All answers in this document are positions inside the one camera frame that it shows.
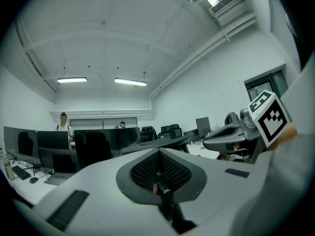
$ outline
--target ceiling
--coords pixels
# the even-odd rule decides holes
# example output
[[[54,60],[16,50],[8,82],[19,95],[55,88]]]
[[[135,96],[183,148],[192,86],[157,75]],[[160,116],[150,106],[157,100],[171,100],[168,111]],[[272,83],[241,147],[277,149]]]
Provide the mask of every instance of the ceiling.
[[[25,52],[56,91],[131,88],[118,77],[144,80],[149,94],[219,31],[210,5],[197,1],[31,0],[16,22]],[[58,85],[80,76],[88,82]]]

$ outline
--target water bottle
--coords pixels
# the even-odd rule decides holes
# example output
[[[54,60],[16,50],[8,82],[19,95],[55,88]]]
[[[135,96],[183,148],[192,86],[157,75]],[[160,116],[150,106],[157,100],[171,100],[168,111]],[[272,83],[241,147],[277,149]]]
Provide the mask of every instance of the water bottle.
[[[3,161],[4,161],[5,172],[6,172],[6,175],[8,176],[8,179],[13,180],[14,174],[11,168],[9,156],[8,155],[4,156]]]

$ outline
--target air conditioning unit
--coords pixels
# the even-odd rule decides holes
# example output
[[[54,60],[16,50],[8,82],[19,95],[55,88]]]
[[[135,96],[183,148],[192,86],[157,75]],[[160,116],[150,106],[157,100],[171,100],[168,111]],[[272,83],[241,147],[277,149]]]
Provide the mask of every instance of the air conditioning unit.
[[[220,0],[209,11],[223,27],[243,14],[248,13],[245,0]]]

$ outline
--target person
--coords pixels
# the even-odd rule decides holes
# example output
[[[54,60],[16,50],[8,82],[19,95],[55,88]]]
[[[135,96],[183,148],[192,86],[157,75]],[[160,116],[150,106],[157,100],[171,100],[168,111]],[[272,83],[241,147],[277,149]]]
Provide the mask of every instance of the person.
[[[69,142],[73,142],[73,131],[72,128],[67,125],[67,115],[66,113],[61,113],[60,115],[60,124],[57,125],[55,128],[55,131],[67,131],[68,132],[68,137],[69,137]]]
[[[124,121],[121,121],[119,124],[120,128],[126,128],[126,123]]]
[[[124,121],[121,121],[119,126],[116,125],[115,128],[126,128],[126,123]]]

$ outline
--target computer mouse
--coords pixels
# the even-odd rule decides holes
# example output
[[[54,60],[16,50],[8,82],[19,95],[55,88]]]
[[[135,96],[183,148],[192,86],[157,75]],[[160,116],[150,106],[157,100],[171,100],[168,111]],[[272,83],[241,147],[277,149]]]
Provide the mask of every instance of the computer mouse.
[[[38,178],[36,178],[36,177],[32,177],[30,179],[30,183],[36,183],[37,181],[38,181]]]

